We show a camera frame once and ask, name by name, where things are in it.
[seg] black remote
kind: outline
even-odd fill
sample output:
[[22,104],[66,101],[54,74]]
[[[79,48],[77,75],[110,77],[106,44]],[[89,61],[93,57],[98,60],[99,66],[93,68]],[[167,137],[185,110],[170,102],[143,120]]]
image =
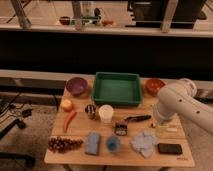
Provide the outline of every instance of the black remote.
[[159,143],[158,144],[158,151],[161,154],[177,154],[180,155],[183,153],[182,147],[180,144],[166,144],[166,143]]

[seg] green tray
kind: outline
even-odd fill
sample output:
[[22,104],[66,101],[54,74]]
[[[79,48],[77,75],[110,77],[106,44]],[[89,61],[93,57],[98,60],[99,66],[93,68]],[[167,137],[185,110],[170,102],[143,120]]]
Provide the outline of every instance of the green tray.
[[96,104],[138,106],[141,102],[139,75],[97,72],[92,99]]

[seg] orange object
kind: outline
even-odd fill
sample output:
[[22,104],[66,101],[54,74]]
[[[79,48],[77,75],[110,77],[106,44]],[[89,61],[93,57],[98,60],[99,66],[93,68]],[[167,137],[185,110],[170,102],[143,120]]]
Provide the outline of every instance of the orange object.
[[165,86],[165,83],[157,78],[151,78],[146,81],[145,88],[148,93],[154,97],[157,96],[158,91]]
[[114,21],[112,20],[103,20],[102,25],[107,26],[107,25],[113,25]]
[[68,100],[68,99],[62,100],[61,108],[65,112],[70,112],[72,110],[72,108],[73,108],[73,104],[72,104],[71,100]]
[[71,112],[69,112],[64,120],[64,133],[67,132],[67,128],[69,126],[69,123],[71,122],[71,120],[75,117],[76,115],[76,111],[75,110],[72,110]]

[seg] red bowl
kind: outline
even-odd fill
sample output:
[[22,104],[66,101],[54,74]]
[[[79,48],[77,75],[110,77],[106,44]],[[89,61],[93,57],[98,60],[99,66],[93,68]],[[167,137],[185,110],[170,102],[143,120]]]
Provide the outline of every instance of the red bowl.
[[157,96],[158,91],[165,86],[165,83],[157,78],[151,78],[146,81],[145,88],[148,93],[154,97]]
[[62,25],[69,25],[70,24],[70,17],[62,16],[62,17],[60,17],[59,21]]
[[87,81],[81,77],[74,77],[66,84],[66,89],[73,95],[78,96],[87,89]]

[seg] blue cup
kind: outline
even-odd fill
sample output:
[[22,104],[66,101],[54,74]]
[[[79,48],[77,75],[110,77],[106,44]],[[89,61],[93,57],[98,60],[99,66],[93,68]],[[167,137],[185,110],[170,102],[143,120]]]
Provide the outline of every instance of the blue cup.
[[106,139],[105,145],[110,152],[117,152],[120,149],[120,139],[117,136],[110,136]]

